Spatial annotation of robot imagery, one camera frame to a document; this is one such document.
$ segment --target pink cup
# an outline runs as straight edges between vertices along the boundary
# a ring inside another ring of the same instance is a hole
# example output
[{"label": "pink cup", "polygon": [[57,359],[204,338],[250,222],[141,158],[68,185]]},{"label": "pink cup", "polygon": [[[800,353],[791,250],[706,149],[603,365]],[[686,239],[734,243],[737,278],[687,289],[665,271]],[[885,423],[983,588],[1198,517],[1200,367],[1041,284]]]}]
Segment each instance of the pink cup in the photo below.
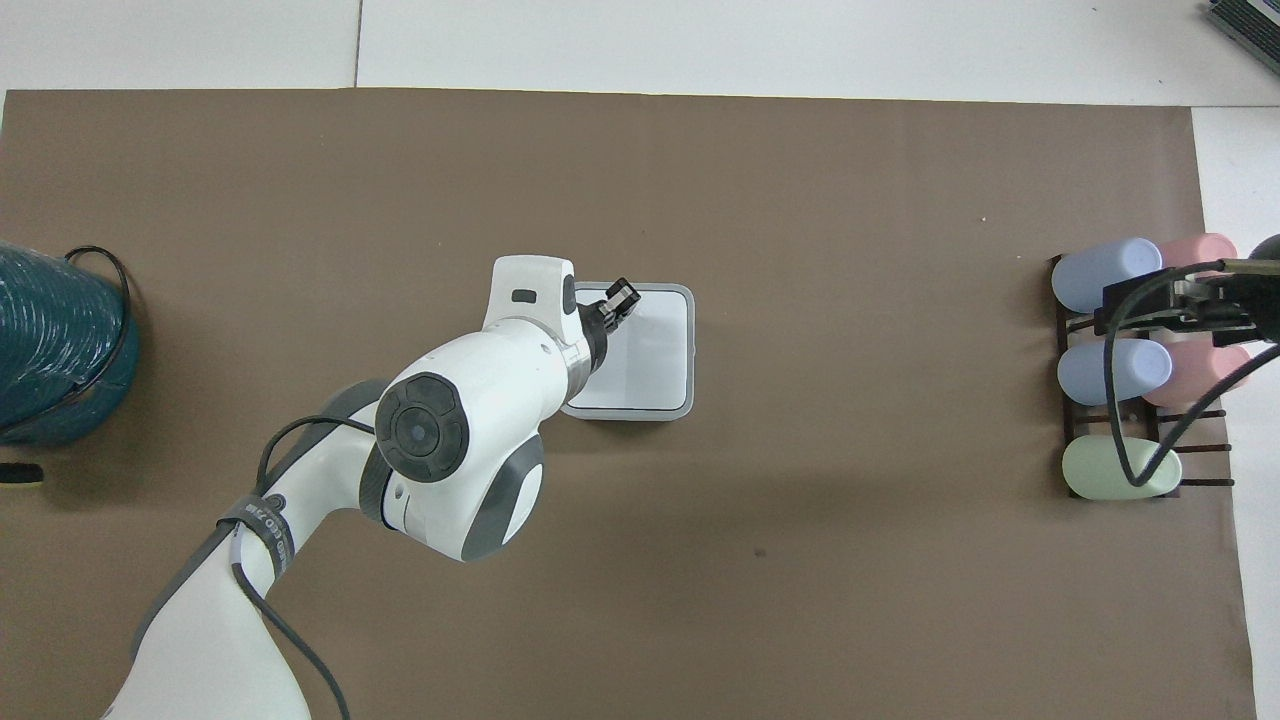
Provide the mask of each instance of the pink cup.
[{"label": "pink cup", "polygon": [[[1239,345],[1213,347],[1210,338],[1165,343],[1174,361],[1169,380],[1143,395],[1147,402],[1161,407],[1185,407],[1204,395],[1219,380],[1249,361],[1249,351]],[[1235,384],[1240,387],[1244,380]]]},{"label": "pink cup", "polygon": [[1166,242],[1160,246],[1160,256],[1164,258],[1166,268],[1180,268],[1222,258],[1234,260],[1240,255],[1235,243],[1226,236],[1211,232]]}]

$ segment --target velcro strap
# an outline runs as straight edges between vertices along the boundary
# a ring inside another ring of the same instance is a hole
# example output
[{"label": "velcro strap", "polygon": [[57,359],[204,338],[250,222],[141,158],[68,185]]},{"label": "velcro strap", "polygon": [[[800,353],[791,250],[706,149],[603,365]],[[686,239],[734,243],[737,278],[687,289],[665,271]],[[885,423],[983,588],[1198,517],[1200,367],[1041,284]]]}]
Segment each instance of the velcro strap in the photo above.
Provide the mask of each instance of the velcro strap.
[{"label": "velcro strap", "polygon": [[275,569],[275,578],[289,569],[293,562],[293,533],[289,524],[284,521],[271,503],[256,495],[246,495],[236,501],[219,520],[238,520],[253,530],[253,534],[262,541],[271,555],[271,566]]}]

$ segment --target black wire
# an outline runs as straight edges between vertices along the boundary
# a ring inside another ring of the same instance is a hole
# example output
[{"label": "black wire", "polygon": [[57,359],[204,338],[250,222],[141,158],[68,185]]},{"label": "black wire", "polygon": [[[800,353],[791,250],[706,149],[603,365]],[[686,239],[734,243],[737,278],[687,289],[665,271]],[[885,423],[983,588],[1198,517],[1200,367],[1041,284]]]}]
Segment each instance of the black wire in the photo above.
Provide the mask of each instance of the black wire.
[{"label": "black wire", "polygon": [[357,430],[364,430],[369,434],[374,434],[374,428],[352,420],[351,418],[339,418],[338,415],[307,415],[306,418],[298,418],[288,425],[280,428],[271,439],[266,442],[266,447],[262,448],[262,457],[257,461],[257,480],[253,483],[253,495],[264,495],[270,488],[266,482],[268,465],[271,462],[271,454],[275,451],[275,446],[279,445],[284,436],[292,433],[302,425],[316,425],[323,423],[332,423],[335,425],[346,425],[348,428],[356,428]]},{"label": "black wire", "polygon": [[[1156,447],[1155,455],[1147,461],[1142,471],[1137,475],[1133,471],[1133,465],[1129,462],[1129,448],[1124,443],[1124,429],[1120,427],[1120,404],[1116,401],[1116,386],[1115,386],[1115,343],[1116,337],[1124,327],[1125,320],[1129,314],[1133,313],[1134,307],[1138,306],[1144,297],[1155,292],[1157,288],[1165,286],[1170,281],[1179,277],[1187,277],[1194,273],[1203,273],[1208,270],[1222,270],[1225,264],[1222,260],[1213,260],[1210,263],[1196,263],[1193,265],[1184,265],[1181,268],[1172,268],[1158,275],[1152,277],[1147,282],[1142,283],[1134,288],[1120,306],[1116,309],[1115,314],[1111,316],[1111,325],[1107,328],[1107,337],[1102,346],[1102,379],[1106,387],[1107,398],[1107,415],[1110,416],[1111,425],[1111,441],[1115,443],[1116,455],[1120,459],[1120,469],[1124,471],[1125,479],[1133,487],[1142,487],[1151,482],[1151,478],[1156,474],[1160,464],[1164,461],[1174,447],[1174,443],[1181,438],[1183,433],[1190,428],[1192,423],[1199,419],[1204,414],[1204,410],[1215,400],[1217,400],[1224,392],[1230,389],[1238,382],[1244,379],[1249,373],[1257,370],[1258,368],[1266,365],[1280,355],[1280,346],[1268,348],[1267,351],[1253,357],[1244,365],[1236,368],[1236,370],[1228,377],[1222,378],[1217,384],[1208,389],[1196,404],[1183,414],[1183,418],[1169,432],[1167,436]],[[1248,270],[1238,270],[1240,274],[1249,274]]]},{"label": "black wire", "polygon": [[248,578],[244,575],[244,568],[239,562],[232,562],[232,574],[236,575],[236,584],[239,585],[241,592],[244,593],[244,597],[247,597],[248,601],[253,603],[253,607],[257,607],[259,612],[266,615],[266,619],[270,620],[273,625],[275,625],[275,629],[280,630],[280,634],[288,638],[289,642],[293,643],[293,646],[297,647],[298,651],[306,656],[306,659],[311,662],[311,665],[316,669],[316,671],[320,673],[320,675],[324,678],[324,682],[328,683],[329,691],[333,693],[333,698],[338,702],[338,712],[342,714],[342,720],[351,720],[351,711],[347,710],[347,698],[346,696],[342,694],[342,688],[338,685],[338,679],[334,678],[333,673],[329,671],[329,666],[324,664],[324,660],[320,660],[320,656],[316,655],[314,650],[311,650],[311,646],[308,646],[306,641],[303,641],[298,635],[298,633],[296,633],[293,628],[291,628],[289,624],[284,621],[284,618],[280,618],[275,612],[275,609],[268,605],[266,600],[264,600],[262,596],[257,594],[257,591],[253,589],[253,585],[248,582]]},{"label": "black wire", "polygon": [[124,336],[127,336],[129,332],[129,316],[132,310],[132,302],[129,300],[129,278],[125,277],[124,274],[124,264],[120,263],[120,259],[113,255],[110,250],[104,250],[96,245],[81,245],[79,247],[73,247],[70,251],[67,252],[67,255],[63,256],[63,259],[70,263],[72,260],[79,258],[81,255],[84,255],[86,252],[101,255],[108,260],[110,260],[111,265],[115,266],[115,274],[120,278],[120,329],[115,333],[115,342],[111,345],[111,350],[108,351],[106,357],[102,360],[102,364],[97,366],[97,370],[87,380],[84,380],[78,386],[72,387],[69,391],[67,391],[67,395],[61,396],[58,400],[58,402],[50,405],[49,407],[45,407],[44,410],[27,415],[20,420],[14,420],[8,425],[0,425],[0,436],[4,436],[9,430],[20,428],[28,423],[32,423],[40,418],[49,415],[50,413],[54,413],[55,410],[60,410],[76,402],[82,395],[88,392],[90,388],[92,388],[95,384],[97,384],[100,379],[102,379],[102,375],[106,374],[106,372],[115,363],[115,359],[120,355],[120,350],[124,348]]}]

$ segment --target white floor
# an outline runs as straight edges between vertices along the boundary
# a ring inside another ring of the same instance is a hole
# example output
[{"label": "white floor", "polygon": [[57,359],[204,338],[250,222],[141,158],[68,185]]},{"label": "white floor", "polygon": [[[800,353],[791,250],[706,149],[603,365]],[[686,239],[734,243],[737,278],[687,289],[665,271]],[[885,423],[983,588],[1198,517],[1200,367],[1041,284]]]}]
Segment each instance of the white floor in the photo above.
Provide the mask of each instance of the white floor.
[{"label": "white floor", "polygon": [[[1197,108],[1206,225],[1248,251],[1280,232],[1280,77],[1208,26],[1201,6],[1196,0],[8,0],[0,4],[0,90],[358,82],[1189,105]],[[1277,404],[1277,368],[1228,398],[1263,720],[1280,720]]]}]

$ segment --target teal plastic wrapped roll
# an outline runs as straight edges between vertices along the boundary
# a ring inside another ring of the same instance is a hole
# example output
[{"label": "teal plastic wrapped roll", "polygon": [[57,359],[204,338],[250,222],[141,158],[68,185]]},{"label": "teal plastic wrapped roll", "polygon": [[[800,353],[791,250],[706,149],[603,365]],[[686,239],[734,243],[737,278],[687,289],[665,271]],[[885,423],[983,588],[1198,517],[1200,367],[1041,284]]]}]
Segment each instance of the teal plastic wrapped roll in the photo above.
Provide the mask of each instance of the teal plastic wrapped roll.
[{"label": "teal plastic wrapped roll", "polygon": [[[120,292],[102,278],[0,241],[0,443],[72,442],[115,410],[138,363],[132,318],[111,359],[123,318]],[[49,410],[109,360],[88,391]]]}]

